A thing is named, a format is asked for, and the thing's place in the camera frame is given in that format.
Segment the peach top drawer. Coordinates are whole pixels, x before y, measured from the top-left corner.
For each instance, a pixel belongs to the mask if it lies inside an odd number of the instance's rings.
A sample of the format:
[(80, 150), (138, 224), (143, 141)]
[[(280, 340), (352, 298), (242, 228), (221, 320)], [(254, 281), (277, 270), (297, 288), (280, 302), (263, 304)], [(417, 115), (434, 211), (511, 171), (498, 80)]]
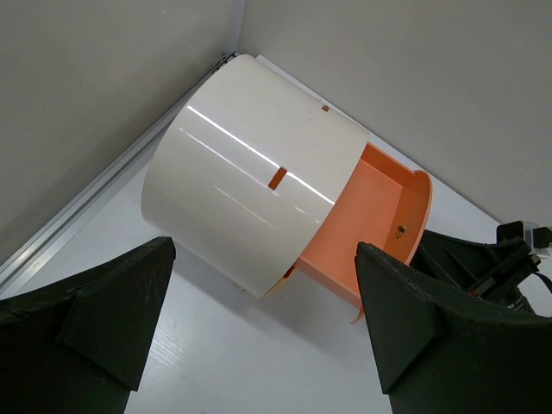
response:
[(432, 182), (372, 144), (366, 145), (341, 196), (294, 268), (353, 305), (364, 316), (354, 258), (371, 243), (409, 264), (430, 213)]

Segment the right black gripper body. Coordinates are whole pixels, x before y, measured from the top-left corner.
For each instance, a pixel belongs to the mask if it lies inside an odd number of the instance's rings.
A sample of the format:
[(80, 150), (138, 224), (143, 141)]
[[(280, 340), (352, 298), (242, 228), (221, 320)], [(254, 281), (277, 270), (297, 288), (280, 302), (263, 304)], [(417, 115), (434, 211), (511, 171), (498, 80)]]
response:
[(426, 230), (411, 267), (434, 279), (479, 298), (512, 298), (511, 267), (503, 268), (515, 251), (502, 243), (466, 241)]

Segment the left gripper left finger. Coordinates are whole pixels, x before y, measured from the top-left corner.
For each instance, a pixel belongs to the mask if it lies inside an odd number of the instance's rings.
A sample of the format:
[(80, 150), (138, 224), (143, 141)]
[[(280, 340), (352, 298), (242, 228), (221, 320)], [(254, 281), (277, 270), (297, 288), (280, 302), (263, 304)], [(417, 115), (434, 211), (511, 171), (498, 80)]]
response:
[(1, 302), (3, 413), (122, 413), (138, 390), (175, 261), (156, 237)]

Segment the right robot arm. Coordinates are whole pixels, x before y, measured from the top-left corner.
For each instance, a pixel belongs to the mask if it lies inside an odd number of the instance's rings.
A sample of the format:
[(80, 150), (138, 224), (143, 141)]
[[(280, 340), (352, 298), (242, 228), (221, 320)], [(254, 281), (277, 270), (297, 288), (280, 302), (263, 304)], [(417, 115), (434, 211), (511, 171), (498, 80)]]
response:
[(516, 221), (496, 228), (497, 242), (479, 243), (426, 230), (411, 267), (476, 298), (532, 313), (518, 286), (531, 274), (547, 288), (539, 265), (551, 256), (551, 228)]

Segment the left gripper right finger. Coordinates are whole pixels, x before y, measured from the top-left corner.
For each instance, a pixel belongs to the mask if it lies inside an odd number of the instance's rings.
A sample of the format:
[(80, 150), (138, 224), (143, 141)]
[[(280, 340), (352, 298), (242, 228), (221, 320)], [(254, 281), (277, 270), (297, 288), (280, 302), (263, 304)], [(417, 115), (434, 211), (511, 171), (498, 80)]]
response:
[(475, 298), (369, 243), (354, 263), (393, 412), (550, 412), (549, 318)]

